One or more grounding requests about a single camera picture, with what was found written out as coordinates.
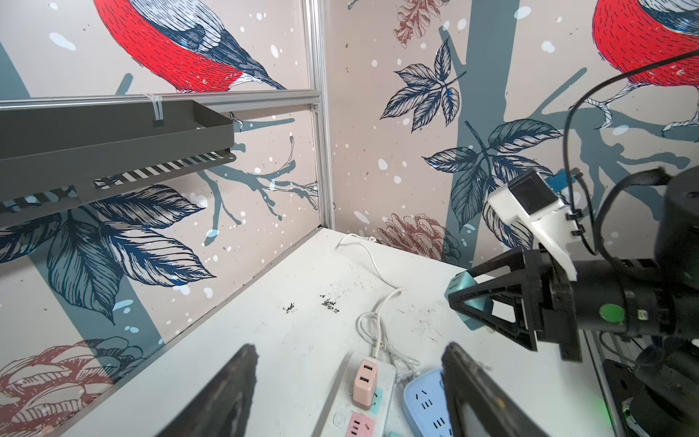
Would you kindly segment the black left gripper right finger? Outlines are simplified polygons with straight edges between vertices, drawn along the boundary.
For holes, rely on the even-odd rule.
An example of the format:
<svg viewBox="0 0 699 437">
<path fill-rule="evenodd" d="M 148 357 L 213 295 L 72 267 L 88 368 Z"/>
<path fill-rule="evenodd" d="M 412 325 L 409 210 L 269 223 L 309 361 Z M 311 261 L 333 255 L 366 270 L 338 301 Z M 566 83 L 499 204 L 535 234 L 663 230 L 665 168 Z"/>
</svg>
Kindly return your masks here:
<svg viewBox="0 0 699 437">
<path fill-rule="evenodd" d="M 546 435 L 455 342 L 442 355 L 442 380 L 455 436 Z"/>
</svg>

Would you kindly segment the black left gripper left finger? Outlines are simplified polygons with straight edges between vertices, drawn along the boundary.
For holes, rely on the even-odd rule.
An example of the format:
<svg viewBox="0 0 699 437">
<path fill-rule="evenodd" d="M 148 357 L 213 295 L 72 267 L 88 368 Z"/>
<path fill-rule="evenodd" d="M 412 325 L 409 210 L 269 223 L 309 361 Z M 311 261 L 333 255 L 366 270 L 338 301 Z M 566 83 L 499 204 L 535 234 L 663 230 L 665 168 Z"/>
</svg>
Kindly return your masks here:
<svg viewBox="0 0 699 437">
<path fill-rule="evenodd" d="M 243 345 L 158 437 L 243 436 L 257 382 L 257 364 L 255 347 Z"/>
</svg>

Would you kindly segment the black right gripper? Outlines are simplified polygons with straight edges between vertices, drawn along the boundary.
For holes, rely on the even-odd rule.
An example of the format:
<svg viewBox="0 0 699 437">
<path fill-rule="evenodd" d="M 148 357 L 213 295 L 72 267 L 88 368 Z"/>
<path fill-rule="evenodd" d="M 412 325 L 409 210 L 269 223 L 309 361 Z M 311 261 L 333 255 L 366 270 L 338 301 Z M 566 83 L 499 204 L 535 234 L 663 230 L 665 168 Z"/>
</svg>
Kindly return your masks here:
<svg viewBox="0 0 699 437">
<path fill-rule="evenodd" d="M 476 278 L 504 268 L 509 271 L 501 276 L 451 293 L 448 297 L 451 309 L 480 322 L 528 351 L 538 351 L 538 340 L 556 344 L 564 362 L 582 362 L 573 289 L 564 268 L 543 248 L 519 248 L 473 268 L 471 276 Z M 514 321 L 509 322 L 492 311 L 471 305 L 480 298 L 511 307 Z M 544 299 L 540 304 L 542 330 L 537 334 L 537 340 L 533 322 L 528 320 L 525 298 Z"/>
</svg>

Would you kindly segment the pink USB charger plug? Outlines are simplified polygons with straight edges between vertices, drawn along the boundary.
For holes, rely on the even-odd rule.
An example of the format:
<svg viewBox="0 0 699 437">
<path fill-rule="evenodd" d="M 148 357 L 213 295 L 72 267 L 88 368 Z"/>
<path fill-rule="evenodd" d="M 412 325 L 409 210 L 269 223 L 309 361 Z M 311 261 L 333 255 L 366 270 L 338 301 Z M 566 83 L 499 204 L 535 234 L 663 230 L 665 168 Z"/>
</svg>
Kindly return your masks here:
<svg viewBox="0 0 699 437">
<path fill-rule="evenodd" d="M 352 400 L 364 410 L 371 409 L 377 390 L 379 366 L 371 359 L 360 362 L 358 371 L 353 380 Z"/>
</svg>

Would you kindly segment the white multicolour power strip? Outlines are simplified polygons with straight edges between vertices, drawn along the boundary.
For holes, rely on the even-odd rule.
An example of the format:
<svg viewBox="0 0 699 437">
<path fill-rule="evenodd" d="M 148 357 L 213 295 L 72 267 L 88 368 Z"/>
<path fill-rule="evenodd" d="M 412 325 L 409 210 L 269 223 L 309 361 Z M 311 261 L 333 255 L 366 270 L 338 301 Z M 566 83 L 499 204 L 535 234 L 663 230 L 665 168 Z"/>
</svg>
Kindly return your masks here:
<svg viewBox="0 0 699 437">
<path fill-rule="evenodd" d="M 384 435 L 397 376 L 396 368 L 362 353 L 351 353 L 342 362 L 316 436 Z"/>
</svg>

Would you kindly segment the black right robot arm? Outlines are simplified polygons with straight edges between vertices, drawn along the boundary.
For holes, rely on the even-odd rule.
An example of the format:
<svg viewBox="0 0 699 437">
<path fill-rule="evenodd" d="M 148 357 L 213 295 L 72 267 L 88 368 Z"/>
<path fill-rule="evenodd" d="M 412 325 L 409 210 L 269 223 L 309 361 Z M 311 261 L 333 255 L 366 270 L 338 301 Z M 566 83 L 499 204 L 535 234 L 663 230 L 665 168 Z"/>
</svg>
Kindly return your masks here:
<svg viewBox="0 0 699 437">
<path fill-rule="evenodd" d="M 556 344 L 568 362 L 580 362 L 580 331 L 648 336 L 653 343 L 633 362 L 640 388 L 621 403 L 621 417 L 639 436 L 698 433 L 698 171 L 676 176 L 652 169 L 624 178 L 600 207 L 593 227 L 601 246 L 604 217 L 632 187 L 666 188 L 664 215 L 652 259 L 622 260 L 601 250 L 597 260 L 575 261 L 568 246 L 581 231 L 578 212 L 540 175 L 528 170 L 496 189 L 494 210 L 520 220 L 538 249 L 512 249 L 471 270 L 478 277 L 506 268 L 487 282 L 454 288 L 450 307 L 535 351 Z"/>
</svg>

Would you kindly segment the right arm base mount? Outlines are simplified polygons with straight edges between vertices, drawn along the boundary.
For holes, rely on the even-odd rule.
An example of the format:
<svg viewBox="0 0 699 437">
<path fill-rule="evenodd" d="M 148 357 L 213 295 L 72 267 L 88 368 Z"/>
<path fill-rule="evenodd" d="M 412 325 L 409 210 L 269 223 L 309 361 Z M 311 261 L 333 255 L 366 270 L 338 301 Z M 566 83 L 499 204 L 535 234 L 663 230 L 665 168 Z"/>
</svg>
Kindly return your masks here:
<svg viewBox="0 0 699 437">
<path fill-rule="evenodd" d="M 603 362 L 625 436 L 697 436 L 698 364 L 680 360 L 636 370 Z"/>
</svg>

